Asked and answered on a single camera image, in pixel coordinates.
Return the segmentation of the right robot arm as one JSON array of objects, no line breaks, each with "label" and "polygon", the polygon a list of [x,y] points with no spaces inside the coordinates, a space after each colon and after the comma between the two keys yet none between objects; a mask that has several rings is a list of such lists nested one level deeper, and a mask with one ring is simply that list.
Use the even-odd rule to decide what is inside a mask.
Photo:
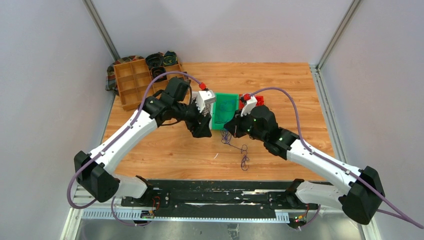
[{"label": "right robot arm", "polygon": [[303,204],[327,206],[343,211],[361,225],[368,225],[382,203],[385,193],[374,168],[360,169],[314,148],[300,135],[280,127],[275,114],[265,105],[254,107],[249,114],[235,111],[224,129],[235,138],[249,136],[261,141],[272,155],[304,166],[329,182],[295,179],[285,190],[285,200],[291,208]]}]

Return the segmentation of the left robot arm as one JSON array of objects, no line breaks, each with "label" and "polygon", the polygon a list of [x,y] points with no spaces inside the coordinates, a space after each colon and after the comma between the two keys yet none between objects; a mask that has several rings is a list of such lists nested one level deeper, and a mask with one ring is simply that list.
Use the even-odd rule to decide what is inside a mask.
[{"label": "left robot arm", "polygon": [[132,197],[140,206],[149,206],[153,193],[147,181],[140,176],[115,174],[115,169],[131,149],[168,120],[185,122],[194,138],[210,138],[212,117],[207,107],[216,101],[216,95],[203,83],[200,88],[192,92],[187,81],[173,77],[165,89],[146,97],[129,120],[104,143],[89,153],[79,151],[75,155],[75,175],[71,182],[77,182],[99,203],[114,197]]}]

